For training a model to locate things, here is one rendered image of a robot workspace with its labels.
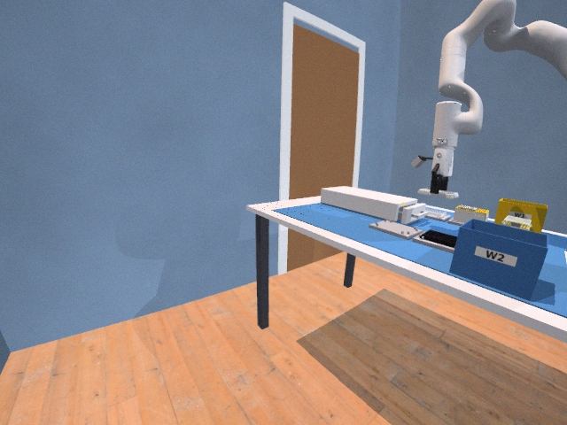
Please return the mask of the blue bench mat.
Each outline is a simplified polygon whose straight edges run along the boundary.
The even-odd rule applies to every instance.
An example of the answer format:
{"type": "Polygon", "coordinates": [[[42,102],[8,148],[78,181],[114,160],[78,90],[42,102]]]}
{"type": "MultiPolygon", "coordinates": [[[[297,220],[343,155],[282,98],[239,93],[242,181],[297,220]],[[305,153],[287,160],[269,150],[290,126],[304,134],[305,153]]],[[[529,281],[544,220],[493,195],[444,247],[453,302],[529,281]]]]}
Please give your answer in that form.
{"type": "MultiPolygon", "coordinates": [[[[452,215],[451,218],[454,217],[454,212],[434,208],[430,209],[446,212],[448,215],[452,215]]],[[[413,242],[412,239],[414,237],[407,240],[369,228],[369,224],[383,221],[382,219],[322,203],[298,205],[272,211],[567,319],[567,263],[564,252],[567,251],[567,236],[559,236],[541,231],[541,234],[548,235],[548,253],[532,293],[531,300],[528,301],[459,275],[449,273],[454,255],[451,252],[413,242]]],[[[431,229],[440,233],[458,236],[460,226],[447,223],[448,220],[439,221],[422,218],[403,225],[411,228],[416,227],[423,230],[423,232],[431,229]]]]}

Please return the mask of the yellow open-top bin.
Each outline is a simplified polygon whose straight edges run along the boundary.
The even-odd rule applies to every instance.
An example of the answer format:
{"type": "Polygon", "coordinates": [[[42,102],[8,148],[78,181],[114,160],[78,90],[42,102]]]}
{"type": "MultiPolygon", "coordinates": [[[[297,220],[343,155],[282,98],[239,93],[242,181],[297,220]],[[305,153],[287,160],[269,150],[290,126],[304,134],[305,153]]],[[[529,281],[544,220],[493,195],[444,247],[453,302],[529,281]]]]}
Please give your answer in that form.
{"type": "Polygon", "coordinates": [[[494,223],[501,225],[503,220],[508,215],[510,215],[518,218],[532,220],[532,227],[530,228],[530,231],[541,233],[547,211],[547,205],[503,198],[499,201],[494,223]],[[547,209],[545,209],[546,207],[547,209]]]}

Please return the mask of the blue waste bin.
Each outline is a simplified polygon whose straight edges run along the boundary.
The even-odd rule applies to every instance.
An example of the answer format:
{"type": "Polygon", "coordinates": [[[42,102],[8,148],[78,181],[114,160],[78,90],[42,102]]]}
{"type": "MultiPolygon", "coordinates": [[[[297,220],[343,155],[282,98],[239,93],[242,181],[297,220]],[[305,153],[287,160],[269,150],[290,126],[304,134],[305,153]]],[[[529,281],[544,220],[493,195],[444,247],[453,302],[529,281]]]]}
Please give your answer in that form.
{"type": "Polygon", "coordinates": [[[471,219],[459,227],[449,273],[530,301],[547,252],[548,235],[471,219]]]}

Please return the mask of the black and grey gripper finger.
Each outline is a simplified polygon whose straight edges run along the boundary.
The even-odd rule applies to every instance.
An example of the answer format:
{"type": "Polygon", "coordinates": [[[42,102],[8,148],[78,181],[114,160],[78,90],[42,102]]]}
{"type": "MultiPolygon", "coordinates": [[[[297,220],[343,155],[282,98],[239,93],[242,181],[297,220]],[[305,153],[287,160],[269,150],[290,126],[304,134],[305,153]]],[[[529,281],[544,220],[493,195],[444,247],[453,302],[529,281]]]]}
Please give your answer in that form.
{"type": "Polygon", "coordinates": [[[441,174],[437,174],[437,171],[439,170],[439,164],[437,163],[436,166],[432,169],[431,171],[431,189],[430,189],[430,193],[434,193],[434,194],[438,194],[439,193],[439,187],[440,187],[440,179],[441,179],[441,174]]]}
{"type": "Polygon", "coordinates": [[[448,177],[443,177],[442,175],[440,180],[441,182],[439,182],[440,183],[439,190],[447,191],[448,177]]]}

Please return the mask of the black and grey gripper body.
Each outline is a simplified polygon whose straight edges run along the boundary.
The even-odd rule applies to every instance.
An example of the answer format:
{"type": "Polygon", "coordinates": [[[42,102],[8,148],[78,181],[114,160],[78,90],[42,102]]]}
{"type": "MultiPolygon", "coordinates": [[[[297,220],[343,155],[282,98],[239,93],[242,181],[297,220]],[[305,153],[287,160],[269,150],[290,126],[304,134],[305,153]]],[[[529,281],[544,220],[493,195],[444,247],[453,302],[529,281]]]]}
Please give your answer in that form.
{"type": "MultiPolygon", "coordinates": [[[[443,175],[443,177],[449,177],[452,175],[453,171],[453,161],[454,161],[454,151],[453,148],[440,148],[433,147],[434,157],[432,162],[432,169],[439,164],[439,170],[437,174],[443,175]]],[[[432,170],[431,169],[431,170],[432,170]]]]}

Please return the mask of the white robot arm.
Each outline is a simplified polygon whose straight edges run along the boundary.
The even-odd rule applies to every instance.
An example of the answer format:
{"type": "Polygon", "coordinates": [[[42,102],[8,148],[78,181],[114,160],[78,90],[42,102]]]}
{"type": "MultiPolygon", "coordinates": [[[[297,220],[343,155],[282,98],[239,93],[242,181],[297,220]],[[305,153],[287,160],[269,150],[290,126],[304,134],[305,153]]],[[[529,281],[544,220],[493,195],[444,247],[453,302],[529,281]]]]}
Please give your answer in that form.
{"type": "Polygon", "coordinates": [[[488,49],[529,52],[550,63],[567,81],[567,28],[544,20],[517,27],[516,5],[516,0],[483,0],[467,20],[444,38],[439,93],[465,103],[470,111],[461,112],[458,102],[437,103],[432,146],[457,147],[458,135],[475,135],[482,128],[482,100],[464,83],[466,50],[482,32],[488,49]]]}

